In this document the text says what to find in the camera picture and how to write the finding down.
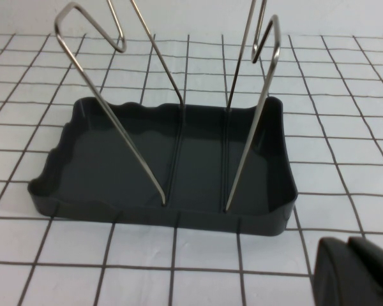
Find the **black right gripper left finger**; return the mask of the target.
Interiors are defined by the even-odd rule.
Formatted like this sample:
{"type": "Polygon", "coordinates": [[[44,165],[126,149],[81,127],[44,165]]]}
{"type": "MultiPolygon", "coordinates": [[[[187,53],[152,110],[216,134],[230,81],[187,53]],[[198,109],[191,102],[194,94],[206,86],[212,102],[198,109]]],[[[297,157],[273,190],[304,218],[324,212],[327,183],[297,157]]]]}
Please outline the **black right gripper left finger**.
{"type": "Polygon", "coordinates": [[[316,305],[383,305],[383,281],[376,281],[356,253],[333,237],[319,240],[313,276],[316,305]]]}

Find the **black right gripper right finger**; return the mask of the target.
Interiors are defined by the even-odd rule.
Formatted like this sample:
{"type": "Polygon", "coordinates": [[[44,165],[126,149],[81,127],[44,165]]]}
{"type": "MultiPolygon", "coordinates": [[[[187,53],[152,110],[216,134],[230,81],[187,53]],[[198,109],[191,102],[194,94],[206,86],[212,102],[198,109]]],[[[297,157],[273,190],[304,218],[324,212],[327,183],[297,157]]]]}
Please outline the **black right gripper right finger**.
{"type": "Polygon", "coordinates": [[[349,247],[356,253],[376,281],[383,281],[383,249],[365,238],[351,237],[349,247]]]}

